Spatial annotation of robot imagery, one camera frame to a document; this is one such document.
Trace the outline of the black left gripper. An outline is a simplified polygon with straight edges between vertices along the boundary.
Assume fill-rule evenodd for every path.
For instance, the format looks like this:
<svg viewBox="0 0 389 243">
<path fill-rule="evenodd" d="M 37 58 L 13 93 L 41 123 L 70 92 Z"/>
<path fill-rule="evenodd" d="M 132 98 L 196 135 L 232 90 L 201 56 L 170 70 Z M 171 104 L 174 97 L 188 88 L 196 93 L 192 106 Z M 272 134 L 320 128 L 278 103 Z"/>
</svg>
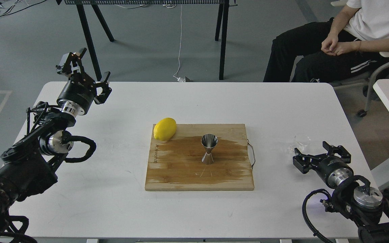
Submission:
<svg viewBox="0 0 389 243">
<path fill-rule="evenodd" d="M 97 105 L 103 104 L 112 92 L 108 81 L 110 71 L 105 72 L 99 82 L 85 75 L 81 59 L 86 51 L 87 48 L 82 48 L 78 52 L 64 54 L 60 63 L 56 65 L 56 72 L 68 78 L 67 84 L 57 98 L 57 104 L 62 108 L 62 112 L 72 116 L 87 114 L 93 99 Z M 96 95 L 97 88 L 102 89 L 99 95 Z"/>
</svg>

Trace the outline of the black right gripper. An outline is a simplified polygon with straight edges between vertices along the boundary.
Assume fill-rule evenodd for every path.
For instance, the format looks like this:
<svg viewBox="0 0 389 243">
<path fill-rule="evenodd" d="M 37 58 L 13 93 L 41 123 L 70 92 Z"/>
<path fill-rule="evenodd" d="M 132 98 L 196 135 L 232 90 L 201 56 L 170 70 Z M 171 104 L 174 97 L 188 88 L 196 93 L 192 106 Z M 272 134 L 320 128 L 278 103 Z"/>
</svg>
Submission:
<svg viewBox="0 0 389 243">
<path fill-rule="evenodd" d="M 293 165 L 302 174 L 307 174 L 316 167 L 316 173 L 326 186 L 336 189 L 344 180 L 354 175 L 354 171 L 348 165 L 352 156 L 342 145 L 334 146 L 323 141 L 322 146 L 327 154 L 321 162 L 320 157 L 302 154 L 298 148 L 294 148 Z"/>
</svg>

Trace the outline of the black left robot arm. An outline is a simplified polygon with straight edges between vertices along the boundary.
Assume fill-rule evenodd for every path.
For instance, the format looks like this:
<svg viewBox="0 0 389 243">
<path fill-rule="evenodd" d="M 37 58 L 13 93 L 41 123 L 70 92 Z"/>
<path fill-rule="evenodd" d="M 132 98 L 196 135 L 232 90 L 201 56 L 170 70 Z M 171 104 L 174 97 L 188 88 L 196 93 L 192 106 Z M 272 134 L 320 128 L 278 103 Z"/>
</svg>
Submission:
<svg viewBox="0 0 389 243">
<path fill-rule="evenodd" d="M 10 237 L 13 243 L 36 240 L 26 235 L 28 218 L 10 215 L 9 208 L 53 186 L 63 162 L 83 162 L 96 150 L 93 140 L 67 131 L 77 116 L 87 114 L 92 103 L 105 103 L 112 91 L 109 72 L 96 82 L 84 71 L 81 60 L 86 51 L 63 55 L 56 69 L 68 81 L 56 105 L 39 102 L 28 108 L 27 115 L 34 114 L 33 126 L 28 119 L 26 135 L 0 156 L 4 162 L 0 168 L 0 237 Z"/>
</svg>

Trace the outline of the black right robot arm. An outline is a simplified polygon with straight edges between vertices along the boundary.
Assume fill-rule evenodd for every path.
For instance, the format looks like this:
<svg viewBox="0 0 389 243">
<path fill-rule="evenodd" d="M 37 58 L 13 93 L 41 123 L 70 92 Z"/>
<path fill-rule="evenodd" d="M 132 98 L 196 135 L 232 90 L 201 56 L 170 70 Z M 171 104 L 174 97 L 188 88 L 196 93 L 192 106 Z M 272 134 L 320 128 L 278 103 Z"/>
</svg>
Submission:
<svg viewBox="0 0 389 243">
<path fill-rule="evenodd" d="M 323 142 L 325 154 L 302 154 L 294 149 L 293 164 L 301 173 L 314 170 L 333 193 L 325 189 L 314 190 L 305 197 L 302 205 L 304 221 L 315 237 L 329 243 L 309 220 L 307 202 L 310 197 L 321 193 L 326 199 L 320 203 L 327 212 L 338 212 L 352 220 L 358 227 L 358 237 L 363 243 L 389 243 L 389 189 L 382 192 L 371 186 L 370 181 L 355 175 L 349 163 L 352 156 L 343 146 Z"/>
</svg>

